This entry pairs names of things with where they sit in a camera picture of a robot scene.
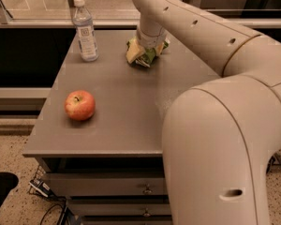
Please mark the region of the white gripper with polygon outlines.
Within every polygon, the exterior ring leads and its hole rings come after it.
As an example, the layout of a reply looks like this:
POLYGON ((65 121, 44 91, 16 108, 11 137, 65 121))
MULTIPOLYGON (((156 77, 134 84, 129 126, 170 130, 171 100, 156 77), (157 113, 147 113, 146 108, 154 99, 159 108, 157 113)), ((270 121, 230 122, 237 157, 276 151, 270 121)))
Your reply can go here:
POLYGON ((136 38, 141 46, 138 44, 130 44, 126 52, 126 60, 129 64, 134 62, 138 57, 145 54, 146 49, 155 48, 155 55, 159 56, 164 49, 164 40, 166 39, 166 31, 162 29, 156 35, 146 35, 139 28, 137 28, 136 38))

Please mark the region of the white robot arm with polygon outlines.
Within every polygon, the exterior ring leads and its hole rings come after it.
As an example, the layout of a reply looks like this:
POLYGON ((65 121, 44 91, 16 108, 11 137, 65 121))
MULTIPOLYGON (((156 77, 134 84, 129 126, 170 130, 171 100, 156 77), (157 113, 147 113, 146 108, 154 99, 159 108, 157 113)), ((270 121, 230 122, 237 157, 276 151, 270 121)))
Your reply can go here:
POLYGON ((145 48, 172 34, 218 79, 183 92, 164 119, 173 225, 270 225, 266 169, 281 148, 281 43, 182 0, 132 0, 145 48))

